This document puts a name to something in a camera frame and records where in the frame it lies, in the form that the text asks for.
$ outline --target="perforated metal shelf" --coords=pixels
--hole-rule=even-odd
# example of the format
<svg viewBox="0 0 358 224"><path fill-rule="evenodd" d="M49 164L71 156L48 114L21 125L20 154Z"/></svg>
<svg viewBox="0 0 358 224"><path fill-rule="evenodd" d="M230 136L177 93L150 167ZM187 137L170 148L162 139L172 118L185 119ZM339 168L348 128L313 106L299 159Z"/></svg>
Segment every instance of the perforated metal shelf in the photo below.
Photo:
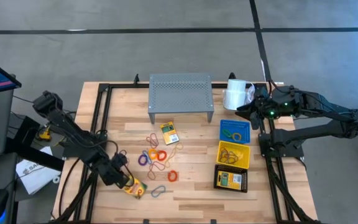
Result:
<svg viewBox="0 0 358 224"><path fill-rule="evenodd" d="M214 112L211 75L207 73L151 74L149 116L154 124L156 113Z"/></svg>

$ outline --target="gray floor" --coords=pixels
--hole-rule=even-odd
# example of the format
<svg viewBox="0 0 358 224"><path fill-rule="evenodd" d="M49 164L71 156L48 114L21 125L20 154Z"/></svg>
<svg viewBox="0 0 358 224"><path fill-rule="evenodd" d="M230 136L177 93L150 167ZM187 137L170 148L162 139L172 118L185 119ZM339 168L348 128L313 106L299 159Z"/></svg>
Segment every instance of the gray floor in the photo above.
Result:
<svg viewBox="0 0 358 224"><path fill-rule="evenodd" d="M358 27L358 1L256 0L261 26ZM0 0L0 30L156 27L253 27L248 0ZM316 91L329 101L358 108L358 32L264 33L272 78ZM0 66L34 99L58 93L75 110L85 81L129 81L139 73L230 72L264 80L254 33L0 35ZM43 123L28 103L12 110ZM296 121L297 128L324 119ZM319 219L358 223L358 137L304 143L308 177ZM57 186L20 203L18 223L45 222Z"/></svg>

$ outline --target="black metal frame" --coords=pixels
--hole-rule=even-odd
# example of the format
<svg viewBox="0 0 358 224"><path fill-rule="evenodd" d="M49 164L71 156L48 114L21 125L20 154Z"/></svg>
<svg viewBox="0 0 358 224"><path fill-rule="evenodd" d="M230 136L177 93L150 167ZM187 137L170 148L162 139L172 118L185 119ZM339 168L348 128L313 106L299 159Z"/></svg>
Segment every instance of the black metal frame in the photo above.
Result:
<svg viewBox="0 0 358 224"><path fill-rule="evenodd" d="M6 150L4 154L15 152L23 159L36 162L57 171L62 171L64 166L63 160L31 147L39 127L40 124L38 122L26 116L14 138L6 138Z"/></svg>
<svg viewBox="0 0 358 224"><path fill-rule="evenodd" d="M233 73L231 73L229 76L229 79L230 78L236 78L236 76ZM254 85L256 88L267 87L266 83L255 83ZM101 84L99 84L98 95L96 97L96 103L94 106L94 113L93 113L93 118L92 118L92 123L91 123L91 132L92 133L96 132L97 120L98 120L99 111L101 108L102 95L104 92L106 92L106 100L104 103L104 110L103 110L103 114L102 114L103 117L102 117L102 123L101 123L101 130L106 129L106 126L107 126L108 113L109 113L109 109L110 109L110 101L111 101L111 95L112 95L113 89L115 89L115 88L148 88L148 87L149 87L148 83L139 83L138 75L135 76L135 80L133 83L117 83L117 84L101 83ZM227 88L227 83L212 83L212 88ZM269 126L270 126L270 130L274 129L275 128L274 122L270 120ZM264 122L262 120L260 120L260 133L261 134L266 133ZM275 212L275 218L276 218L277 223L294 222L295 219L294 219L292 208L291 208L291 204L294 205L294 202L295 202L293 199L291 201L292 203L289 202L288 200L285 200L285 208L286 208L286 212L287 212L288 221L282 219L282 214L280 211L280 205L279 205L279 201L278 201L278 194L277 194L276 186L278 186L279 190L283 194L289 195L287 197L291 198L291 196L288 193L288 186L287 186L287 181L285 178L285 171L284 171L282 159L281 159L281 157L277 157L276 160L277 160L278 173L280 176L280 183L276 183L270 177L271 175L276 175L276 174L275 174L274 170L269 169L269 165L271 166L271 164L272 164L271 157L265 156L267 172L269 175L270 191L272 193L273 209ZM89 170L86 167L83 168L83 172L81 175L80 189L82 189L83 186L85 185L86 178L88 176L88 171ZM92 212L93 212L94 198L96 195L96 184L97 184L97 180L95 180L91 185L88 205L87 205L87 209L86 209L85 220L89 221L89 222L91 221ZM76 221L80 220L81 207L82 207L82 200L79 203L79 205L76 207L73 220L76 220Z"/></svg>

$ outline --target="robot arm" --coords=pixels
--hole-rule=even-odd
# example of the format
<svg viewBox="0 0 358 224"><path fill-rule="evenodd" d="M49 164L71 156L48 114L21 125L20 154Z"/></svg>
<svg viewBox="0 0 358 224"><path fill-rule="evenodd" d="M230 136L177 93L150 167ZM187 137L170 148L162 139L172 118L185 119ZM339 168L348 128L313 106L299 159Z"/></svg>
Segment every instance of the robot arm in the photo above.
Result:
<svg viewBox="0 0 358 224"><path fill-rule="evenodd" d="M267 93L265 88L255 91L254 100L237 109L236 115L248 119L252 129L259 128L261 119L277 119L281 116L304 115L310 118L327 117L333 119L328 124L311 128L286 131L274 129L271 135L271 146L292 144L298 148L309 138L334 136L337 138L354 138L358 136L358 110L348 109L330 103L318 93L301 91L294 86L276 86Z"/></svg>
<svg viewBox="0 0 358 224"><path fill-rule="evenodd" d="M100 132L92 134L84 131L63 112L63 102L55 93L43 92L34 101L34 110L43 118L49 120L52 129L65 136L75 147L78 157L92 172L100 175L104 184L116 184L120 189L129 181L121 167L127 163L125 155L117 152L109 158L102 145L106 144L107 134Z"/></svg>

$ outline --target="red rubber band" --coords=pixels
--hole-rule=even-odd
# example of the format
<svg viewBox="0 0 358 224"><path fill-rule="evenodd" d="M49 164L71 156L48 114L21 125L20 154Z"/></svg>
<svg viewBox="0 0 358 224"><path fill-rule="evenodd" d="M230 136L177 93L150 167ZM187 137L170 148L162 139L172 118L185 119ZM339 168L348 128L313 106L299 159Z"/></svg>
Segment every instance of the red rubber band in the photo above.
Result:
<svg viewBox="0 0 358 224"><path fill-rule="evenodd" d="M171 174L175 174L175 178L172 180L171 179ZM176 172L176 171L174 171L174 170L171 170L169 173L168 173L168 180L169 180L169 182L175 182L175 181L177 181L177 179L178 179L178 173Z"/></svg>
<svg viewBox="0 0 358 224"><path fill-rule="evenodd" d="M157 160L158 161L163 161L165 158L167 158L167 152L165 152L164 150L159 150L158 151L158 154L157 154Z"/></svg>

